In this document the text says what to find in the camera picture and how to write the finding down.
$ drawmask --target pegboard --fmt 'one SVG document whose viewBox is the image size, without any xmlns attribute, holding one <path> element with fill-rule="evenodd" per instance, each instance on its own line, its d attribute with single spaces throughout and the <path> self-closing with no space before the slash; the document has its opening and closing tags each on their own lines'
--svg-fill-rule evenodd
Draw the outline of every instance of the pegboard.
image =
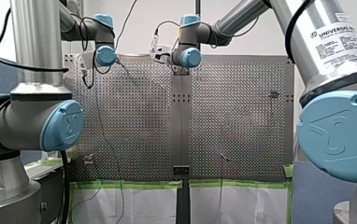
<svg viewBox="0 0 357 224">
<path fill-rule="evenodd" d="M 171 180 L 177 165 L 190 167 L 189 178 L 284 179 L 293 141 L 293 65 L 286 57 L 204 56 L 187 76 L 149 57 L 122 57 L 126 70 L 115 64 L 97 73 L 91 90 L 82 76 L 90 83 L 92 69 L 81 58 L 66 57 L 74 68 L 67 86 L 86 113 L 75 180 Z"/>
<path fill-rule="evenodd" d="M 204 58 L 192 75 L 190 178 L 284 179 L 293 74 L 284 57 Z"/>
</svg>

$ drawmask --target silver arm tube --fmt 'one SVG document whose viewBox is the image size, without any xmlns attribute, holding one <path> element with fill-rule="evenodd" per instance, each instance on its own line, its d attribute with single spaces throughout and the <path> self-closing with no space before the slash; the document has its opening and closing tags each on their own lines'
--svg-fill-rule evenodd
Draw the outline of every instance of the silver arm tube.
<svg viewBox="0 0 357 224">
<path fill-rule="evenodd" d="M 235 35 L 268 9 L 262 0 L 243 0 L 216 22 L 216 30 L 225 35 Z"/>
<path fill-rule="evenodd" d="M 67 33 L 73 30 L 77 22 L 71 15 L 71 11 L 65 7 L 62 3 L 59 5 L 59 14 L 60 14 L 60 29 L 62 33 Z"/>
<path fill-rule="evenodd" d="M 11 0 L 12 23 L 18 64 L 39 68 L 63 68 L 62 40 L 57 0 Z M 62 72 L 18 70 L 19 85 L 11 94 L 67 95 Z"/>
</svg>

